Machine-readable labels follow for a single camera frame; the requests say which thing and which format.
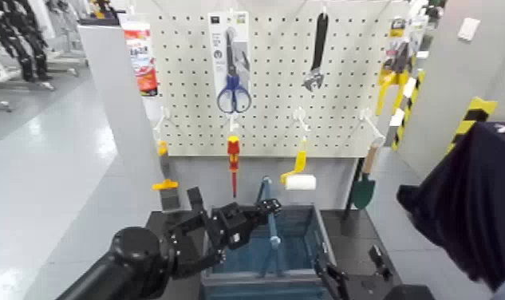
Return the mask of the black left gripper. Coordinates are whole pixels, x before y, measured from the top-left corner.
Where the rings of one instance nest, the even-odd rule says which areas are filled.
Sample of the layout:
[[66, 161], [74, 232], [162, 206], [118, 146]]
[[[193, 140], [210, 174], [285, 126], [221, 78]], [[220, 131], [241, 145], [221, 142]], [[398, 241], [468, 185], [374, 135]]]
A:
[[278, 214], [282, 205], [277, 199], [262, 199], [256, 206], [236, 202], [212, 210], [215, 224], [215, 248], [238, 249], [249, 243], [252, 231], [262, 225], [262, 215]]

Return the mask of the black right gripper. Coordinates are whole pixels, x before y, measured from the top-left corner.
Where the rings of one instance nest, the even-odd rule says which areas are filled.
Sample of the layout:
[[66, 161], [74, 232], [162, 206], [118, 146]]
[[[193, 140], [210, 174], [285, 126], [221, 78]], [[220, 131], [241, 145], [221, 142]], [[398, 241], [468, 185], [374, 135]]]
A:
[[[385, 263], [381, 249], [372, 245], [369, 257], [376, 267], [376, 274], [384, 280], [393, 276]], [[430, 289], [425, 285], [398, 284], [385, 282], [377, 277], [353, 276], [346, 281], [346, 273], [332, 264], [325, 254], [317, 254], [314, 270], [332, 299], [337, 300], [434, 300]]]

